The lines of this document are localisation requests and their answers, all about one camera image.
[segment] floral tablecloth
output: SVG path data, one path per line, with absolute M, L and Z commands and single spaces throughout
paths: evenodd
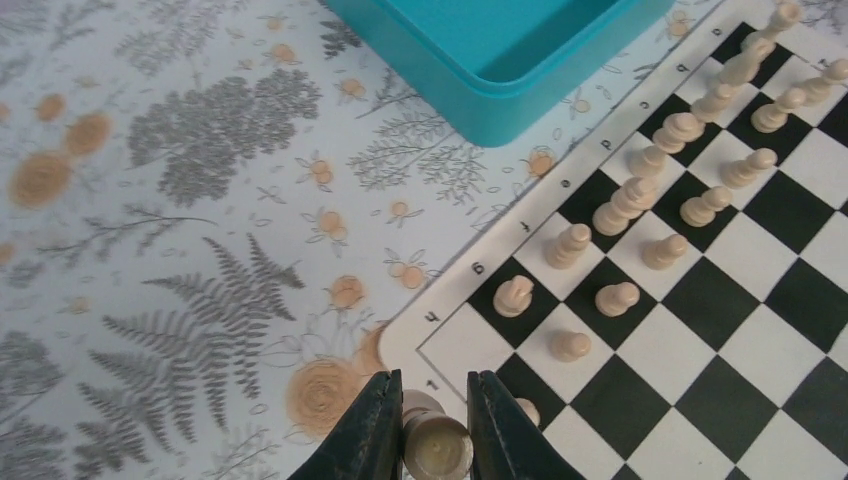
M 379 326 L 718 1 L 481 149 L 322 0 L 0 0 L 0 478 L 288 477 Z

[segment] white chess piece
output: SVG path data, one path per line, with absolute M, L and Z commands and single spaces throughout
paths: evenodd
M 585 357 L 592 349 L 592 339 L 585 333 L 557 332 L 551 339 L 551 355 L 561 362 L 573 362 Z
M 630 173 L 637 177 L 653 177 L 659 175 L 665 167 L 668 154 L 656 145 L 649 145 L 633 153 L 627 167 Z
M 764 38 L 753 40 L 741 53 L 724 62 L 724 67 L 710 83 L 710 87 L 716 88 L 723 83 L 738 88 L 750 82 L 757 76 L 760 63 L 773 48 L 773 42 Z
M 539 423 L 542 422 L 542 416 L 539 415 L 539 410 L 536 408 L 536 405 L 533 405 L 533 402 L 526 398 L 516 398 L 515 402 L 518 403 L 518 406 L 521 407 L 522 410 L 524 410 L 524 414 L 530 418 L 533 425 L 538 427 Z
M 607 285 L 595 295 L 595 307 L 607 317 L 624 315 L 630 307 L 639 302 L 639 287 L 623 282 Z
M 711 88 L 706 95 L 696 100 L 690 111 L 692 115 L 695 115 L 698 120 L 704 123 L 715 122 L 721 112 L 730 105 L 737 91 L 737 87 L 720 83 Z
M 563 230 L 545 250 L 545 259 L 553 268 L 566 269 L 572 265 L 592 241 L 592 229 L 578 223 Z
M 662 128 L 654 132 L 654 145 L 665 153 L 678 153 L 688 142 L 704 134 L 704 124 L 689 112 L 674 113 L 666 117 Z
M 769 17 L 766 28 L 750 33 L 745 37 L 745 40 L 742 41 L 742 48 L 748 48 L 758 39 L 767 40 L 771 44 L 768 52 L 771 54 L 774 51 L 774 42 L 777 40 L 777 36 L 795 26 L 801 20 L 803 13 L 801 7 L 796 3 L 781 3 Z
M 839 85 L 848 79 L 848 59 L 840 58 L 831 63 L 818 77 L 801 82 L 798 87 L 804 90 L 807 99 L 804 106 L 818 105 L 830 96 L 833 85 Z
M 774 101 L 758 108 L 751 115 L 751 125 L 760 133 L 773 133 L 786 125 L 789 113 L 804 105 L 807 95 L 804 90 L 792 87 Z
M 652 270 L 665 270 L 686 254 L 689 242 L 680 234 L 670 235 L 662 240 L 649 243 L 642 250 L 642 262 Z
M 416 479 L 462 479 L 474 446 L 468 429 L 420 390 L 403 391 L 403 462 Z
M 630 220 L 653 206 L 657 183 L 651 177 L 633 177 L 624 182 L 607 203 L 592 215 L 592 225 L 602 235 L 614 236 L 627 229 Z
M 704 192 L 700 197 L 690 198 L 680 206 L 680 217 L 693 227 L 703 227 L 715 220 L 716 213 L 730 205 L 733 194 L 719 185 Z
M 750 185 L 757 176 L 777 164 L 777 154 L 770 148 L 760 148 L 742 160 L 722 165 L 721 181 L 728 188 Z
M 527 310 L 533 298 L 533 282 L 522 275 L 502 283 L 495 291 L 495 311 L 507 318 L 517 317 Z

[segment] blue plastic bin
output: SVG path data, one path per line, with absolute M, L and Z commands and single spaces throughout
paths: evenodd
M 673 0 L 326 0 L 471 143 L 511 142 Z

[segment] fern leaf print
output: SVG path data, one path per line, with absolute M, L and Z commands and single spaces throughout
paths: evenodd
M 184 311 L 103 318 L 108 331 L 138 348 L 89 351 L 122 386 L 78 386 L 100 419 L 76 425 L 86 439 L 74 449 L 76 480 L 119 472 L 128 461 L 147 463 L 150 448 L 173 454 L 177 442 L 195 443 L 201 415 L 229 432 L 232 387 L 245 399 L 259 397 L 257 366 L 270 322 L 295 320 L 283 290 L 305 285 L 294 265 L 275 262 L 250 234 L 247 261 L 211 238 L 203 240 L 216 260 L 217 277 L 189 273 L 142 282 L 175 295 Z

